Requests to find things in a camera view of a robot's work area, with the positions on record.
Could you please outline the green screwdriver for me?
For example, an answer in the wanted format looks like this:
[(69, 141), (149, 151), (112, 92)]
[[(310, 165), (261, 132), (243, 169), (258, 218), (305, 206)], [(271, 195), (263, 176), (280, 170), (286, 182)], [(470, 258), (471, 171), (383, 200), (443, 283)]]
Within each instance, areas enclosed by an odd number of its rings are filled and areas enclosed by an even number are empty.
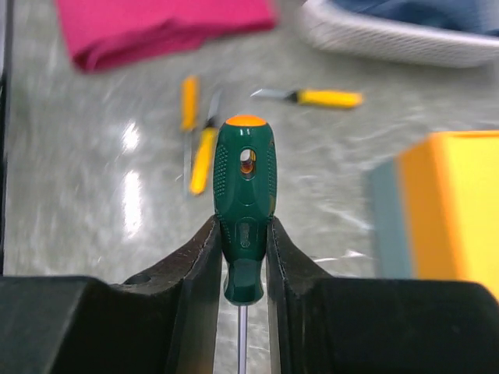
[(225, 298), (238, 308), (237, 371), (246, 372), (248, 308), (264, 295), (261, 282), (267, 225), (277, 202), (274, 133), (255, 115), (236, 115), (221, 126), (214, 156), (214, 212), (228, 265)]

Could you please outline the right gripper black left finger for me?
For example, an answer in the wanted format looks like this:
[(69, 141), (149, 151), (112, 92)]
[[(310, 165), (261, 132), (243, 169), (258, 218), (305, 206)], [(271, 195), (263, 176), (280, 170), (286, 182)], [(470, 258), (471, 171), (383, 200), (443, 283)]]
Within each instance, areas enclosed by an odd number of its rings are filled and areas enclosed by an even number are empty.
[(122, 284), (1, 279), (4, 373), (210, 373), (221, 283), (211, 217), (181, 248)]

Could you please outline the orange grey drawer box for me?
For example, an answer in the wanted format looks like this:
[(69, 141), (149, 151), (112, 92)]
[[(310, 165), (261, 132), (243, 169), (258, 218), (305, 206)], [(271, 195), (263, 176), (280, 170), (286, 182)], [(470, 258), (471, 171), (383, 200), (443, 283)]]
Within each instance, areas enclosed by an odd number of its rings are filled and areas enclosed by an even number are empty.
[(433, 132), (369, 171), (386, 278), (470, 281), (498, 295), (498, 132)]

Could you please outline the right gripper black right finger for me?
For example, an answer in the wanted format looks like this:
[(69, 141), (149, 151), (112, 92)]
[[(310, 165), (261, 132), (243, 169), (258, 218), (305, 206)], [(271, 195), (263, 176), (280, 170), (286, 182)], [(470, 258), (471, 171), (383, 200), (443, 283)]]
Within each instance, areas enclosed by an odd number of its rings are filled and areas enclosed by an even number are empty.
[(498, 303), (482, 285), (334, 277), (267, 228), (274, 373), (495, 373)]

